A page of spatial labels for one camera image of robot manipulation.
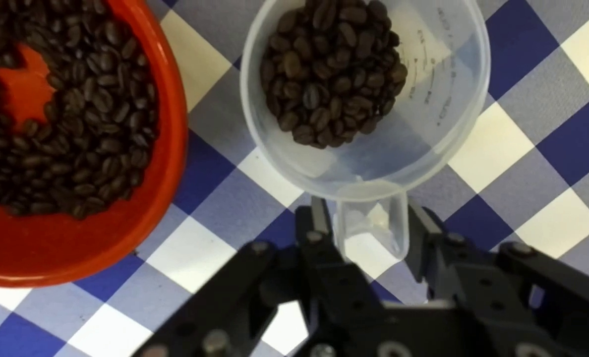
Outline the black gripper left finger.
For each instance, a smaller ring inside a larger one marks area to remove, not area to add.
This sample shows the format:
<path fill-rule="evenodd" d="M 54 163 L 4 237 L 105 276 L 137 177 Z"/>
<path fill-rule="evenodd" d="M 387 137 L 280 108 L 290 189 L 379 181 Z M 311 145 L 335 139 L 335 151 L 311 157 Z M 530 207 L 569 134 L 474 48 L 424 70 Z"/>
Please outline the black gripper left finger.
<path fill-rule="evenodd" d="M 363 272 L 337 251 L 323 199 L 311 199 L 295 211 L 295 235 L 309 292 L 309 320 L 315 326 L 349 326 L 369 318 L 373 292 Z"/>

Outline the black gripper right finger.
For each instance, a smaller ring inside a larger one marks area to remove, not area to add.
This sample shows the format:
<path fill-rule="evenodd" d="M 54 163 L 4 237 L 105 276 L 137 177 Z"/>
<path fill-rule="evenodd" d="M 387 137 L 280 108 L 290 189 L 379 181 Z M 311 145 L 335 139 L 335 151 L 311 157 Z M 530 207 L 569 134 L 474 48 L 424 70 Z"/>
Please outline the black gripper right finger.
<path fill-rule="evenodd" d="M 411 249 L 407 264 L 418 284 L 426 286 L 428 310 L 482 312 L 478 278 L 484 256 L 462 237 L 450 235 L 440 219 L 418 205 L 409 207 Z"/>

